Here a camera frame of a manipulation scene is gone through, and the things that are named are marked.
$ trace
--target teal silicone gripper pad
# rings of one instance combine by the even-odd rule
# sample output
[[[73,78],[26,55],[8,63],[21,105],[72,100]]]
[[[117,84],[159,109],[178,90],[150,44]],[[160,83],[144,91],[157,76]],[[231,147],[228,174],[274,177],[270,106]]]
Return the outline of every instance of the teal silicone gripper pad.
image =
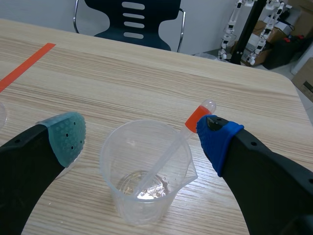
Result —
[[[38,122],[47,127],[49,142],[59,163],[68,167],[83,149],[86,137],[84,117],[77,112],[60,114]]]

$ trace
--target orange tape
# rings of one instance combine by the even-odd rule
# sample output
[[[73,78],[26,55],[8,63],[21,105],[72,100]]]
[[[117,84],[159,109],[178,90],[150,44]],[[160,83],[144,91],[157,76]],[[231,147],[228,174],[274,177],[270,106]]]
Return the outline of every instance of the orange tape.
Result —
[[[188,118],[188,120],[185,122],[186,127],[191,130],[193,133],[197,132],[197,122],[200,120],[201,117],[204,115],[209,115],[211,112],[200,105],[193,114]]]
[[[55,44],[47,43],[42,48],[40,48],[35,54],[30,56],[25,60],[20,66],[14,69],[6,77],[0,81],[0,93],[7,88],[12,82],[14,82],[19,76],[21,76],[26,70],[28,70],[32,65],[34,65],[41,57],[47,54]]]

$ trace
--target liquid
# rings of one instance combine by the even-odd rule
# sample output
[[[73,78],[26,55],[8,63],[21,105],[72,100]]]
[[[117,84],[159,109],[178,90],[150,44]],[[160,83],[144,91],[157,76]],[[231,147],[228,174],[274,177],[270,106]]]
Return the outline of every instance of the liquid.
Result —
[[[147,173],[148,173],[147,171],[135,171],[133,173],[128,174],[127,176],[120,180],[117,189],[119,189],[126,195],[133,194],[134,189]],[[164,180],[156,175],[153,179],[152,185],[144,189],[137,196],[137,198],[148,200],[165,196],[166,194],[168,194],[167,188],[168,184],[164,182]]]

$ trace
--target black pole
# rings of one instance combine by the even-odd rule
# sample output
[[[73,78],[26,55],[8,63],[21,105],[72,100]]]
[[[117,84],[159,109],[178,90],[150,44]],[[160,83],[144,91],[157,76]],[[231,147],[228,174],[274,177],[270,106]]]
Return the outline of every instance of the black pole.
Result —
[[[245,50],[245,47],[249,41],[251,34],[253,33],[254,27],[258,22],[260,15],[263,11],[263,8],[266,5],[267,0],[258,0],[254,3],[253,8],[249,14],[249,17],[246,21],[243,32],[240,35],[238,43],[236,45],[235,51],[231,56],[230,62],[236,65],[240,65],[240,60]]]

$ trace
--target chair metal frame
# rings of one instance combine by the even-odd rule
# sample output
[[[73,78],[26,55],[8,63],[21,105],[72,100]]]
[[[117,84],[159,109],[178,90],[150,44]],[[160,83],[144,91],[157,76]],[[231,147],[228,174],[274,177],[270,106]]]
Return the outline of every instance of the chair metal frame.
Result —
[[[79,2],[79,0],[76,0],[75,9],[74,9],[74,17],[73,17],[73,24],[74,24],[74,29],[75,29],[76,33],[79,33],[79,31],[78,31],[78,29],[77,29],[77,24],[76,24],[76,16],[77,16],[78,2]],[[181,8],[179,9],[179,11],[182,12],[182,21],[181,21],[180,39],[179,39],[179,44],[178,44],[177,52],[180,52],[181,43],[182,43],[182,40],[183,40],[183,38],[184,38],[184,32],[185,32],[185,18],[186,18],[186,12],[185,12],[183,9],[181,9]]]

